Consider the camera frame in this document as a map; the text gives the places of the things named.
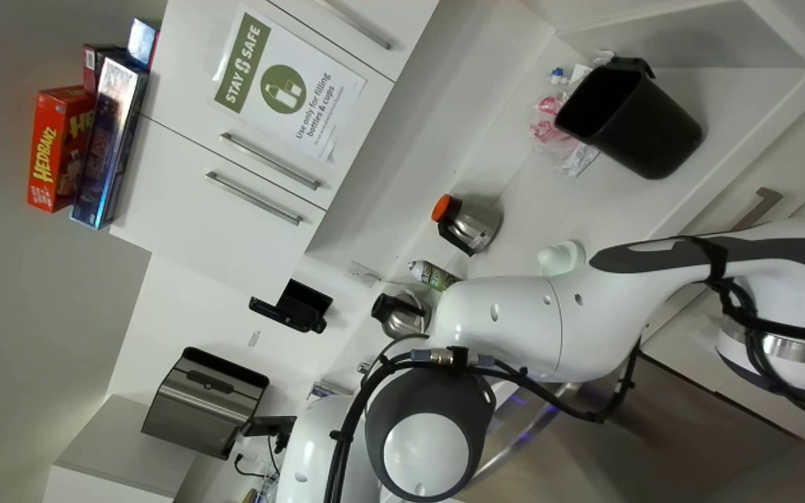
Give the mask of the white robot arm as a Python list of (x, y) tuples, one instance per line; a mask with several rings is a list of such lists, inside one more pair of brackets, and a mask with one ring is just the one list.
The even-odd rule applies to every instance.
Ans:
[(477, 471), (497, 380), (560, 405), (561, 386), (625, 376), (643, 327), (688, 284), (717, 296), (717, 358), (805, 409), (805, 219), (635, 239), (554, 277), (449, 284), (416, 344), (295, 415), (274, 503), (455, 496)]

